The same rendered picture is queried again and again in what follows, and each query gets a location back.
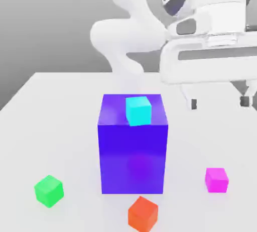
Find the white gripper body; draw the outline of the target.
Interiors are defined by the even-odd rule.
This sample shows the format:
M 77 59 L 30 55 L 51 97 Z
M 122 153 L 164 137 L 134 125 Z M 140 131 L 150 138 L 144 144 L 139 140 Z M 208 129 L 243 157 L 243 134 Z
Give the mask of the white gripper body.
M 257 31 L 175 38 L 161 51 L 161 79 L 167 84 L 257 80 L 257 56 L 235 56 L 247 47 L 257 47 Z M 233 52 L 223 58 L 179 60 L 182 51 L 229 49 Z

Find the small cyan cube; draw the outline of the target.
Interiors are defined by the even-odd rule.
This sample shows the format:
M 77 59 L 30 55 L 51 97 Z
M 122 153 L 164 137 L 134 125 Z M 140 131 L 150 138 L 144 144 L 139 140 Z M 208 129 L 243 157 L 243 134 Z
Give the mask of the small cyan cube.
M 152 105 L 146 96 L 127 97 L 125 115 L 130 126 L 150 125 Z

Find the small magenta cube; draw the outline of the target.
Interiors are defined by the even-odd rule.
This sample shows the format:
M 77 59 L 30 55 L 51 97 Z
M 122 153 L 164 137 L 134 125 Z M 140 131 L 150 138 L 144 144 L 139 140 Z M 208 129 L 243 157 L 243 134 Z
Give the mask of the small magenta cube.
M 209 193 L 226 193 L 229 178 L 224 168 L 206 168 L 205 185 Z

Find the small orange cube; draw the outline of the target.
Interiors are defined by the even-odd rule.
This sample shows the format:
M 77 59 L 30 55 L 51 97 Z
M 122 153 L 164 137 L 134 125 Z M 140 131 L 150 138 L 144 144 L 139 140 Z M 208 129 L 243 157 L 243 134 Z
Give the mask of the small orange cube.
M 128 209 L 128 224 L 139 232 L 150 232 L 158 220 L 158 205 L 140 196 Z

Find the small green cube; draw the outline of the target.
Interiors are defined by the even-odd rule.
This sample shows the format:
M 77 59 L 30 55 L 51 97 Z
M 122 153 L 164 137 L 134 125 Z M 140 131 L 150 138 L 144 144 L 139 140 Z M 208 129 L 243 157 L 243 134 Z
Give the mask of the small green cube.
M 34 190 L 36 199 L 47 208 L 51 208 L 64 197 L 62 182 L 51 175 L 39 181 Z

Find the large blue box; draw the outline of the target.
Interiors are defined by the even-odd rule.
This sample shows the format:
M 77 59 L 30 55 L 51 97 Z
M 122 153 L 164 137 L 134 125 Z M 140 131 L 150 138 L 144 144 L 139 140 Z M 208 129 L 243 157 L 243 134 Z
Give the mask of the large blue box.
M 161 194 L 164 188 L 168 121 L 162 97 L 148 94 L 150 125 L 129 125 L 127 94 L 104 94 L 97 124 L 103 194 Z

